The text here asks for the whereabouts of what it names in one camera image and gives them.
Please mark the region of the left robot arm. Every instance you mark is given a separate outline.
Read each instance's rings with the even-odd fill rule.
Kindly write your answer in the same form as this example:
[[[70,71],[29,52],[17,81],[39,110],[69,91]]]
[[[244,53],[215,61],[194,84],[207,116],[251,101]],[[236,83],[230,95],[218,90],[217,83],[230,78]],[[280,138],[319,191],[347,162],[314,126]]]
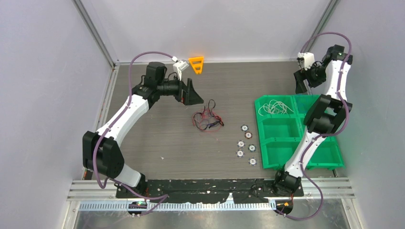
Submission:
[[[184,105],[202,104],[204,100],[195,91],[192,80],[182,81],[182,71],[188,67],[185,60],[173,65],[174,76],[166,77],[167,67],[161,62],[150,62],[141,83],[131,88],[129,96],[114,116],[95,132],[87,131],[82,140],[83,165],[128,186],[134,197],[146,193],[145,176],[126,165],[120,146],[133,125],[162,96],[173,96]]]

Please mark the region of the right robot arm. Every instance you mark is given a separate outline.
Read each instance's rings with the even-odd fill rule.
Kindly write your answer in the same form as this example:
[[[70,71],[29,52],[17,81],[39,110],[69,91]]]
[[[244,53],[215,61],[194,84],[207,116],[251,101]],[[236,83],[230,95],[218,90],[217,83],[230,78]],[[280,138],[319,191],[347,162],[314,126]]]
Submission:
[[[276,172],[272,188],[278,196],[293,195],[301,187],[305,168],[313,154],[327,137],[336,135],[352,109],[345,87],[353,56],[345,53],[343,46],[329,47],[320,62],[315,61],[310,52],[299,53],[297,60],[300,67],[294,73],[297,94],[322,83],[327,84],[327,89],[307,111],[303,121],[304,135],[293,156]]]

